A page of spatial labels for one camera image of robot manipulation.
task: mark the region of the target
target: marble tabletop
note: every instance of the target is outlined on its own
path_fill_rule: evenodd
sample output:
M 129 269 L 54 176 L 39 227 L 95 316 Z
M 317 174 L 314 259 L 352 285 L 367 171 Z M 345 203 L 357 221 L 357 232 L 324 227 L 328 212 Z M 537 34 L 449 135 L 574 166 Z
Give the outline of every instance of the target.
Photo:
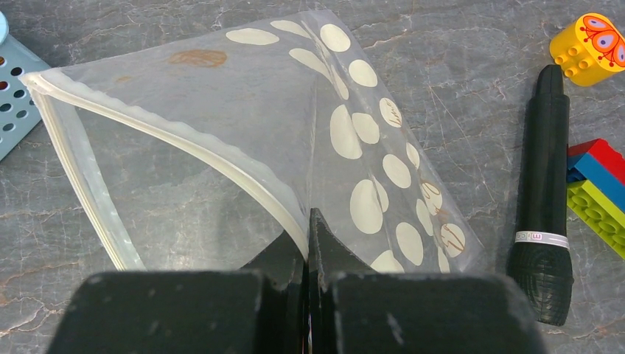
M 0 0 L 11 34 L 50 66 L 134 52 L 262 18 L 330 9 L 353 31 L 403 116 L 503 270 L 513 230 L 523 115 L 548 44 L 588 12 L 625 24 L 623 0 Z M 625 74 L 566 82 L 570 143 L 625 151 Z M 42 353 L 72 291 L 113 269 L 37 126 L 0 163 L 0 353 Z M 553 353 L 625 353 L 625 262 L 572 212 L 575 283 Z

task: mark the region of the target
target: light blue plastic container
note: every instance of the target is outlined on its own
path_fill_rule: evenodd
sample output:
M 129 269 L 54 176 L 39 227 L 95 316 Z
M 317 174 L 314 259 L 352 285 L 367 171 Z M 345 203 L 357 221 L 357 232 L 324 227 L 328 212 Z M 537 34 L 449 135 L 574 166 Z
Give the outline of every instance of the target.
M 18 77 L 48 69 L 37 55 L 9 35 L 0 12 L 0 160 L 41 120 L 30 94 Z

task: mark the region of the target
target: butterfly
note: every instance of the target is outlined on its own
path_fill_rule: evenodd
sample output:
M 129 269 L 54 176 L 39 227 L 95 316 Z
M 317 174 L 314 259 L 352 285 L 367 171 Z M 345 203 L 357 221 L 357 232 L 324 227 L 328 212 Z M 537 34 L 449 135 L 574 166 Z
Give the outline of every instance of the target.
M 606 58 L 610 62 L 610 66 L 614 66 L 616 63 L 616 65 L 625 68 L 625 41 L 618 34 L 618 31 L 606 21 L 595 16 L 585 16 L 583 22 L 586 27 L 579 29 L 586 32 L 588 36 L 584 42 L 588 42 L 590 39 L 595 49 L 603 54 L 598 59 Z

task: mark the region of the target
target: plastic bag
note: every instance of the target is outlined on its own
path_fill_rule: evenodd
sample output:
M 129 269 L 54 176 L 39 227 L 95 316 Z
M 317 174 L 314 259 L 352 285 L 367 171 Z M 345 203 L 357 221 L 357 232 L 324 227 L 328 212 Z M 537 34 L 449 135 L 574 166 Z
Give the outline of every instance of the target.
M 282 228 L 307 258 L 311 207 L 377 271 L 483 251 L 330 11 L 22 80 L 117 268 L 239 268 Z

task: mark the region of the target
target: red toy block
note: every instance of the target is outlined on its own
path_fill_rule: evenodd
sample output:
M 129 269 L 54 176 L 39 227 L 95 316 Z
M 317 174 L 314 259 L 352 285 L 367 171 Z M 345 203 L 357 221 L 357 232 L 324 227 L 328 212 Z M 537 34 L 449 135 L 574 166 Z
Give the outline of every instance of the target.
M 625 184 L 625 159 L 620 153 L 614 151 L 607 141 L 595 139 L 568 148 L 569 157 L 583 153 L 592 155 L 612 176 Z

